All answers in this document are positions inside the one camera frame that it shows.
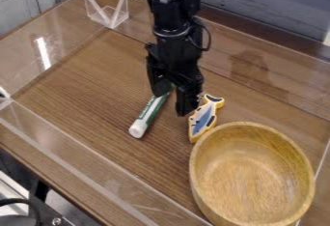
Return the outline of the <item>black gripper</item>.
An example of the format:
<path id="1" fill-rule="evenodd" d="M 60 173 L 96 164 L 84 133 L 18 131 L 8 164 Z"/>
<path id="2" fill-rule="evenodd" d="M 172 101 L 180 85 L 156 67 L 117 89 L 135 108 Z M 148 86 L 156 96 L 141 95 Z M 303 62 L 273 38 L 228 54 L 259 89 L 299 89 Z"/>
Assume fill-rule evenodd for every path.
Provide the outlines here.
<path id="1" fill-rule="evenodd" d="M 145 44 L 147 74 L 152 93 L 163 96 L 176 89 L 176 114 L 183 117 L 199 106 L 201 93 L 201 28 L 192 27 L 181 35 L 156 34 L 156 42 Z"/>

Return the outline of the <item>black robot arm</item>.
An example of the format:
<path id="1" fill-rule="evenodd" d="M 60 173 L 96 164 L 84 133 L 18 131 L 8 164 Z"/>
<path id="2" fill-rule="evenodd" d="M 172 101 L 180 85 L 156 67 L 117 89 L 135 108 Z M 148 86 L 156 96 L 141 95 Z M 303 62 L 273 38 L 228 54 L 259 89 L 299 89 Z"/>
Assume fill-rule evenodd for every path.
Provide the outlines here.
<path id="1" fill-rule="evenodd" d="M 147 43 L 147 74 L 156 97 L 176 90 L 175 111 L 185 116 L 199 106 L 203 76 L 200 0 L 147 0 L 156 43 Z"/>

